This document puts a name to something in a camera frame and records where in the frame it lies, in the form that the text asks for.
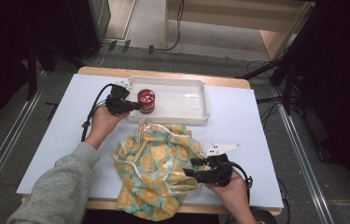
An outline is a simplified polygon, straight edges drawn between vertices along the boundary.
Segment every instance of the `gray floor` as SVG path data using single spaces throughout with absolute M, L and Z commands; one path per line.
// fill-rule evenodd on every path
M 148 49 L 152 45 L 161 49 L 164 46 L 165 4 L 162 0 L 137 0 L 125 38 L 131 41 L 131 47 Z M 182 21 L 180 27 L 180 44 L 172 52 L 247 61 L 269 60 L 257 30 L 186 21 Z M 176 21 L 169 21 L 168 48 L 176 38 Z
M 110 0 L 110 23 L 105 31 L 105 38 L 125 39 L 134 13 L 137 0 Z
M 191 41 L 192 34 L 189 33 L 188 35 L 189 41 Z M 140 41 L 143 39 L 143 35 L 136 36 Z M 261 42 L 256 38 L 254 39 L 257 41 L 253 45 L 259 47 L 246 50 L 240 53 L 240 56 L 237 55 L 241 58 L 229 56 L 232 52 L 229 52 L 227 56 L 217 54 L 205 55 L 205 53 L 200 53 L 198 50 L 192 51 L 187 49 L 189 50 L 187 51 L 186 48 L 179 54 L 155 52 L 148 55 L 144 49 L 129 49 L 127 53 L 122 53 L 122 47 L 117 46 L 112 51 L 102 51 L 103 61 L 99 53 L 96 53 L 96 55 L 86 61 L 91 64 L 101 63 L 101 67 L 234 77 L 246 74 L 246 68 L 254 70 L 261 66 L 261 63 L 248 64 L 249 61 L 266 60 L 264 58 L 266 54 L 263 56 L 261 53 L 258 56 L 255 53 L 260 51 Z M 183 45 L 187 46 L 187 41 L 183 41 Z M 226 51 L 224 45 L 225 41 L 220 43 L 223 52 Z M 208 47 L 203 49 L 206 49 L 206 52 L 213 51 L 213 49 Z M 0 173 L 0 223 L 5 223 L 7 217 L 21 204 L 21 196 L 17 195 L 15 191 L 49 126 L 48 118 L 53 110 L 53 106 L 46 103 L 59 103 L 72 75 L 77 72 L 76 68 L 70 63 L 62 61 L 60 58 L 57 58 L 57 62 L 59 64 L 58 67 L 53 74 L 47 74 L 44 85 L 39 83 L 40 86 L 43 86 L 41 96 L 36 102 L 32 114 L 25 123 L 21 135 L 15 142 Z M 268 84 L 266 79 L 256 78 L 250 80 L 250 82 L 257 99 L 273 96 L 273 87 Z M 27 85 L 15 94 L 0 112 L 0 146 L 5 141 L 7 133 L 20 114 L 25 104 L 26 95 Z M 260 114 L 262 115 L 271 105 L 273 104 L 259 105 Z M 335 223 L 350 223 L 350 173 L 340 164 L 328 165 L 321 162 L 317 155 L 317 145 L 302 117 L 297 113 L 292 113 L 291 118 L 295 122 L 303 149 L 313 171 L 315 171 L 318 184 L 322 188 Z M 321 220 L 316 212 L 314 200 L 311 197 L 294 147 L 290 142 L 279 112 L 270 116 L 265 128 L 265 134 L 277 177 L 284 182 L 288 191 L 287 197 L 290 205 L 291 223 L 320 223 Z M 276 217 L 278 223 L 286 223 L 287 214 L 287 210 L 284 209 L 282 214 Z

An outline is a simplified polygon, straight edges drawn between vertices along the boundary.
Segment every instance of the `white tray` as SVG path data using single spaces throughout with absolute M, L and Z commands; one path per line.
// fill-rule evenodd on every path
M 163 77 L 131 77 L 129 101 L 137 102 L 142 89 L 155 92 L 155 110 L 143 114 L 134 110 L 127 118 L 130 122 L 148 119 L 152 123 L 202 124 L 209 118 L 204 83 L 196 79 Z

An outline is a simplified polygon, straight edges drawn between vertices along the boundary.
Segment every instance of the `wooden table edge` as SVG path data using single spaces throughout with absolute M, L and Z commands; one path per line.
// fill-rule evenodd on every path
M 234 77 L 213 77 L 204 74 L 184 74 L 157 72 L 145 70 L 119 69 L 119 68 L 100 68 L 100 67 L 81 67 L 78 70 L 80 75 L 93 75 L 104 77 L 169 77 L 169 78 L 184 78 L 198 79 L 207 85 L 233 87 L 241 89 L 250 89 L 250 84 L 245 79 Z
M 21 201 L 24 203 L 29 199 L 29 194 L 22 195 Z M 89 198 L 87 200 L 87 209 L 93 210 L 118 210 L 117 202 L 115 200 L 101 200 Z M 263 207 L 252 207 L 252 209 L 266 210 L 274 216 L 281 214 L 282 209 L 280 208 L 263 208 Z M 192 213 L 192 214 L 229 214 L 230 212 L 222 205 L 200 205 L 193 203 L 182 203 L 177 211 L 178 213 Z

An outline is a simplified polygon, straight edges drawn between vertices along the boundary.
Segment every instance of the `person's arm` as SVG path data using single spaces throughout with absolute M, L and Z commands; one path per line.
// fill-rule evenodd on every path
M 9 217 L 7 223 L 81 222 L 91 190 L 92 168 L 100 158 L 97 149 L 128 115 L 113 116 L 105 106 L 97 108 L 85 141 L 38 178 L 28 201 Z
M 235 172 L 231 182 L 226 187 L 215 184 L 205 184 L 223 202 L 227 210 L 235 217 L 239 224 L 256 224 L 248 204 L 245 181 Z

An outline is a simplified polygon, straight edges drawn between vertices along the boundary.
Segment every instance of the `yellow cloth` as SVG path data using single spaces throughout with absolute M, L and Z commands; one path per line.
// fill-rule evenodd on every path
M 187 193 L 199 187 L 183 172 L 201 168 L 190 158 L 203 158 L 203 149 L 185 126 L 142 119 L 136 136 L 125 138 L 113 154 L 123 182 L 117 207 L 147 220 L 172 217 Z

